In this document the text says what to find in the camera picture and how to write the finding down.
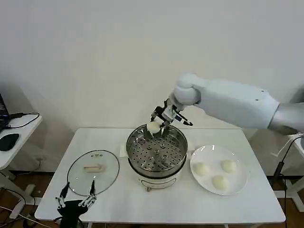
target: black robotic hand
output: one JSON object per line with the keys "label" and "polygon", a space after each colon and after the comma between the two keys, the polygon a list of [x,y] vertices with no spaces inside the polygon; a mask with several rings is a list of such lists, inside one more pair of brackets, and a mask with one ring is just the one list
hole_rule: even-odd
{"label": "black robotic hand", "polygon": [[61,214],[61,217],[54,219],[54,221],[61,219],[60,228],[76,228],[78,221],[82,224],[79,216],[86,213],[96,200],[95,181],[93,181],[90,195],[88,195],[84,200],[65,201],[64,199],[67,196],[69,184],[70,183],[68,182],[62,189],[60,196],[55,198],[59,204],[57,210]]}

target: computer mouse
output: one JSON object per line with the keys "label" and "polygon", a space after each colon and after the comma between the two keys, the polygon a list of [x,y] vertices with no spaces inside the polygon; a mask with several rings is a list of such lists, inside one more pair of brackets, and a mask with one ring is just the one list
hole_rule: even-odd
{"label": "computer mouse", "polygon": [[9,151],[16,144],[18,133],[7,134],[0,139],[0,151]]}

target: laptop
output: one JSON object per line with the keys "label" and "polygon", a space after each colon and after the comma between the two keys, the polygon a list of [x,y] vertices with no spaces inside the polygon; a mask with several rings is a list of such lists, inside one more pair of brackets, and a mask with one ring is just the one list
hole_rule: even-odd
{"label": "laptop", "polygon": [[3,130],[3,128],[9,123],[9,112],[4,104],[4,101],[2,99],[2,96],[0,94],[0,132]]}

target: black cable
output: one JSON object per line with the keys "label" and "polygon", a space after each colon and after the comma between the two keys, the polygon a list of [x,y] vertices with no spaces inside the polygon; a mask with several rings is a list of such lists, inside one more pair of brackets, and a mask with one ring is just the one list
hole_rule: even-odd
{"label": "black cable", "polygon": [[20,217],[20,218],[14,219],[14,220],[12,220],[12,221],[9,221],[9,222],[7,222],[7,223],[1,225],[0,228],[6,227],[7,225],[9,225],[9,224],[11,224],[11,223],[14,223],[14,222],[17,222],[17,221],[20,221],[20,220],[23,220],[23,219],[25,219],[25,218]]}
{"label": "black cable", "polygon": [[33,113],[23,113],[22,116],[24,116],[24,115],[36,115],[36,117],[35,117],[34,119],[28,121],[28,122],[27,122],[26,124],[24,124],[24,125],[21,125],[21,126],[10,126],[10,125],[8,125],[8,126],[5,126],[4,129],[13,129],[13,128],[21,128],[21,127],[24,127],[24,126],[30,124],[31,122],[33,122],[34,120],[36,120],[36,119],[40,116],[40,113],[36,113],[36,112],[33,112]]}
{"label": "black cable", "polygon": [[[19,195],[21,198],[23,198],[23,200],[24,200],[24,205],[23,205],[23,207],[22,207],[22,210],[24,209],[24,207],[25,207],[25,205],[26,205],[26,200],[25,200],[25,198],[24,198],[20,193],[14,191],[14,190],[10,190],[10,189],[4,188],[4,187],[0,187],[0,189],[3,189],[3,190],[6,190],[6,191],[10,191],[10,192],[16,193],[16,194]],[[10,223],[12,223],[12,224],[11,224],[11,226],[12,226],[13,223],[17,221],[17,218],[15,218],[14,220],[12,220],[12,221],[10,221],[10,222],[5,223],[6,220],[7,220],[7,218],[9,217],[9,215],[5,218],[4,224],[3,224],[1,227],[6,226],[6,225],[8,225],[8,224],[10,224]]]}
{"label": "black cable", "polygon": [[283,174],[280,173],[280,176],[284,179],[284,191],[285,191],[285,197],[284,197],[284,214],[285,214],[285,228],[287,228],[287,214],[286,214],[286,193],[287,193],[287,185],[286,185],[286,178]]}
{"label": "black cable", "polygon": [[297,139],[300,139],[300,138],[303,138],[303,136],[299,136],[299,137],[297,137],[297,138],[295,138],[295,139],[292,140],[292,142],[290,143],[290,145],[289,145],[289,147],[288,147],[288,149],[287,149],[287,151],[286,151],[286,153],[285,153],[283,159],[278,163],[278,165],[277,165],[277,167],[276,167],[276,169],[275,169],[274,176],[273,176],[273,178],[270,180],[270,185],[271,185],[271,187],[274,186],[274,184],[276,183],[276,180],[278,179],[278,177],[279,177],[280,174],[281,174],[281,171],[282,171],[283,166],[284,166],[284,160],[285,160],[285,158],[286,158],[286,156],[287,156],[287,154],[288,154],[288,152],[289,152],[291,146],[294,144],[294,142],[295,142]]}
{"label": "black cable", "polygon": [[288,154],[288,152],[289,152],[289,150],[290,150],[292,144],[295,142],[295,140],[300,139],[300,138],[303,138],[303,136],[297,137],[297,138],[295,138],[294,140],[292,140],[292,142],[290,143],[290,145],[289,145],[289,147],[288,147],[288,149],[287,149],[287,151],[286,151],[286,153],[285,153],[285,155],[284,155],[284,158],[282,159],[282,162],[284,162],[284,159],[286,158],[286,156],[287,156],[287,154]]}

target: white plate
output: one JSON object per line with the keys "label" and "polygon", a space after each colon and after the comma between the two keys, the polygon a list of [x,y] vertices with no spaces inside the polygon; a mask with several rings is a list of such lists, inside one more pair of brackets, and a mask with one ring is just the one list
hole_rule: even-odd
{"label": "white plate", "polygon": [[[221,160],[233,160],[237,164],[235,173],[227,173],[221,167]],[[193,170],[193,164],[203,162],[209,166],[210,171],[199,176]],[[209,145],[198,148],[192,155],[190,168],[194,178],[205,189],[218,195],[233,195],[242,190],[247,183],[248,171],[242,161],[231,151],[220,146]],[[223,175],[229,180],[229,189],[218,190],[212,184],[212,177]]]}

